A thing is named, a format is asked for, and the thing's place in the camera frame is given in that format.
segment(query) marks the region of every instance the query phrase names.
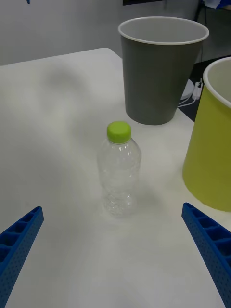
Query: white cup rim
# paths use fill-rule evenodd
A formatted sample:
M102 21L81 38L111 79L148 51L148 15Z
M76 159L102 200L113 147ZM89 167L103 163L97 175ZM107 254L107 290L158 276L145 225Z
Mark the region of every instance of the white cup rim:
M225 62L225 61L230 61L231 62L231 57L227 57L227 58L223 58L217 61L214 61L213 63L211 63L206 70L204 71L203 74L203 79L204 79L204 83L207 87L207 89L209 90L209 92L211 92L220 102L222 102L223 104L225 104L226 106L228 106L229 108L231 108L231 102L229 102L228 100L226 100L223 96L221 96L211 85L211 83L208 80L208 73L211 70L212 67L220 64L221 62Z
M190 41L185 41L185 42L155 42L155 41L148 41L148 40L144 40L144 39L131 37L121 30L122 26L124 26L125 24L128 24L128 23L130 23L131 21L134 21L134 20L141 20L141 19L178 19L178 20L184 20L185 22L196 24L197 26L200 26L203 30L205 30L206 34L201 38L190 40ZM119 31L120 35L124 36L127 39L134 40L136 42L152 44L152 45L169 45L169 46L195 44L195 43L198 43L198 42L205 40L209 36L208 28L206 26L196 22L196 21L184 19L184 18L178 18L178 17L167 17L167 16L149 16L149 17L139 17L139 18L129 19L129 20L124 21L123 23L121 23L119 25L118 31Z

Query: white power adapter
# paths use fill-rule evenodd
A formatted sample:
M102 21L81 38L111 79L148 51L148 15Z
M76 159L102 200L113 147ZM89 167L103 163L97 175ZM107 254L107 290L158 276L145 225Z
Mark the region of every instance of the white power adapter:
M202 82L202 79L201 79L200 82L195 83L195 87L194 87L194 90L193 90L193 93L192 93L192 99L199 100L200 97L201 97L202 89L203 89L203 82Z

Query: clear plastic bottle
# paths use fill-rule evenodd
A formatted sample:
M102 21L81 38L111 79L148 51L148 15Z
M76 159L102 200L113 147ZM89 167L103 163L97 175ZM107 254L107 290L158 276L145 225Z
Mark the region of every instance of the clear plastic bottle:
M97 154L103 205L116 216L126 216L136 207L135 190L141 165L141 151L131 138L126 122L107 127L107 139Z

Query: plastic water bottle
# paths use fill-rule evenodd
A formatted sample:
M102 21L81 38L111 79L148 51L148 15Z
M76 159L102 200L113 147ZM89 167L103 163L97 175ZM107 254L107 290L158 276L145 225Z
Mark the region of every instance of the plastic water bottle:
M131 138L126 122L107 127L107 139L97 154L103 205L113 215L126 216L136 207L136 185L141 165L141 151Z

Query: perforated blue plastic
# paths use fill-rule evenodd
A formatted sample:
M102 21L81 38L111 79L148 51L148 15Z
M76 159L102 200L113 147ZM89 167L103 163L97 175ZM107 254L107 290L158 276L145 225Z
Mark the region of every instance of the perforated blue plastic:
M4 308L44 221L36 207L0 234L0 308Z
M231 233L189 203L182 218L191 233L226 308L231 308Z

